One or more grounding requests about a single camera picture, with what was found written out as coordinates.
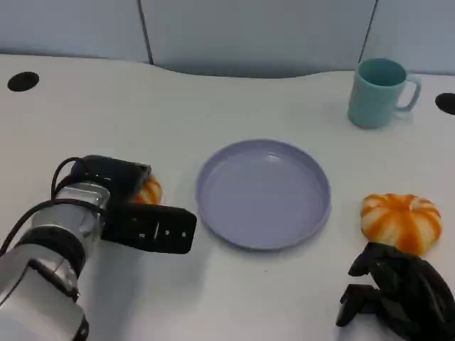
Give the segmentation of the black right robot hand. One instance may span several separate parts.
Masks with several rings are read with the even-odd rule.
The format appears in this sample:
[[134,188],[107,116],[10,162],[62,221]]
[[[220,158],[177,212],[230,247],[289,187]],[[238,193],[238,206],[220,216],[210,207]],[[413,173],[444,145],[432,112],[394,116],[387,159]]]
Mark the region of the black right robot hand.
[[454,339],[454,296],[429,262],[386,244],[368,242],[348,275],[368,274],[377,286],[348,285],[340,299],[336,326],[345,327],[358,314],[373,314],[406,340]]

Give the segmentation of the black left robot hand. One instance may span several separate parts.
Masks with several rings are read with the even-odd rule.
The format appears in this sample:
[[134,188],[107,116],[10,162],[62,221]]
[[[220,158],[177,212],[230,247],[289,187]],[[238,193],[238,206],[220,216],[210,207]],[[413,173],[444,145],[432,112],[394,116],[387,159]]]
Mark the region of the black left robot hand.
[[77,162],[72,166],[70,175],[108,189],[114,201],[130,201],[149,179],[151,167],[143,163],[89,155],[82,158],[82,163]]

